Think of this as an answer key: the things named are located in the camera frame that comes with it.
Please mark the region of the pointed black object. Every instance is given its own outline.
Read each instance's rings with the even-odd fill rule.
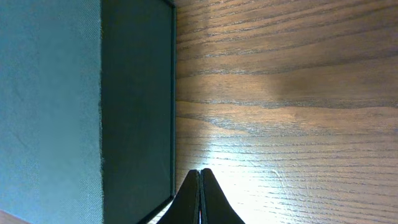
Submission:
[[[200,171],[200,203],[202,224],[244,224],[228,203],[211,169]]]
[[[160,224],[169,223],[199,223],[199,201],[200,201],[200,174],[197,170],[190,170],[173,204],[159,220]]]
[[[244,224],[228,203],[211,169],[190,170],[173,204],[159,220],[169,223]]]

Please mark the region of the teal fabric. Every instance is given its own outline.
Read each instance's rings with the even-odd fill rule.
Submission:
[[[0,0],[1,210],[136,223],[170,199],[171,27],[162,0]]]
[[[0,1],[0,209],[102,223],[100,1]]]

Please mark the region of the wooden table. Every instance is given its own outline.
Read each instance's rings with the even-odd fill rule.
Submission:
[[[397,1],[176,4],[178,186],[213,169],[246,223],[398,223]]]

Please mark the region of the dark green box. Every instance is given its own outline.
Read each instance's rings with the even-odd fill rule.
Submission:
[[[0,209],[137,223],[175,193],[175,6],[0,1]]]

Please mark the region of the table surface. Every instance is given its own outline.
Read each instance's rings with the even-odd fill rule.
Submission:
[[[175,2],[178,187],[209,167],[246,223],[398,223],[397,1]]]

